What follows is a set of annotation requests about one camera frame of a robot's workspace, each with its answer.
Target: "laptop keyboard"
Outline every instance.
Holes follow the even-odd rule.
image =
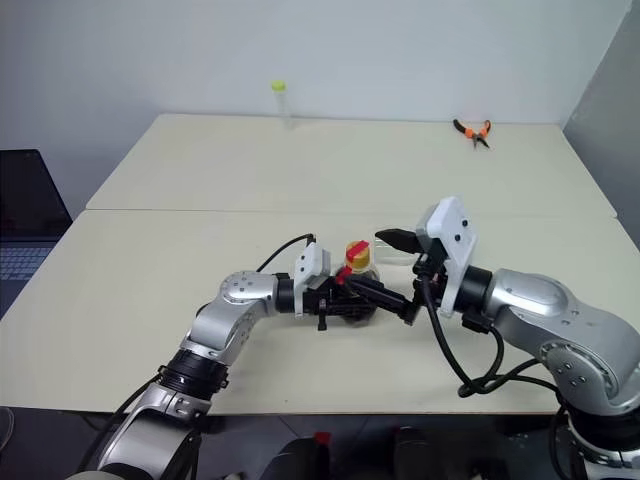
[[[0,279],[29,280],[52,248],[0,248]]]

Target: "robotic arm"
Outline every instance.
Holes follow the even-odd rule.
[[[583,304],[551,278],[469,266],[477,236],[454,197],[432,209],[415,232],[376,235],[420,254],[412,300],[357,275],[348,277],[345,294],[329,275],[328,252],[316,243],[298,257],[293,279],[249,271],[227,277],[112,436],[100,457],[101,473],[72,478],[186,478],[211,397],[227,385],[227,369],[260,318],[310,313],[318,315],[318,329],[324,330],[327,315],[367,313],[378,306],[412,324],[426,305],[436,320],[429,307],[438,306],[444,316],[463,313],[463,325],[476,331],[486,333],[491,326],[551,372],[584,458],[582,478],[640,479],[640,334],[633,327]]]

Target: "pliers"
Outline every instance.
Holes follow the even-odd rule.
[[[465,137],[473,140],[473,148],[478,146],[478,142],[489,148],[489,145],[485,140],[487,135],[489,135],[489,130],[491,130],[491,122],[489,120],[484,121],[484,127],[482,127],[478,133],[474,132],[473,129],[462,125],[457,118],[453,119],[453,126],[456,127],[456,130],[460,133],[464,133]]]

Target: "yellow lid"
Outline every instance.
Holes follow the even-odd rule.
[[[287,84],[284,83],[284,80],[274,80],[271,82],[271,90],[274,92],[284,92],[287,90]]]
[[[351,242],[347,245],[347,250],[349,251],[352,247],[355,247],[358,243],[360,243],[361,240],[357,240],[355,242]],[[365,247],[360,253],[358,253],[356,256],[353,257],[353,261],[350,262],[349,259],[346,256],[346,252],[345,252],[345,257],[344,257],[344,263],[353,268],[354,270],[363,270],[365,268],[367,268],[369,266],[369,262],[371,261],[370,258],[370,254],[369,254],[369,247]]]

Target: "gray wall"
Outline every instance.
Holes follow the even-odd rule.
[[[73,214],[160,112],[564,125],[630,0],[0,0],[0,148]]]
[[[564,133],[640,248],[640,1],[623,20]]]

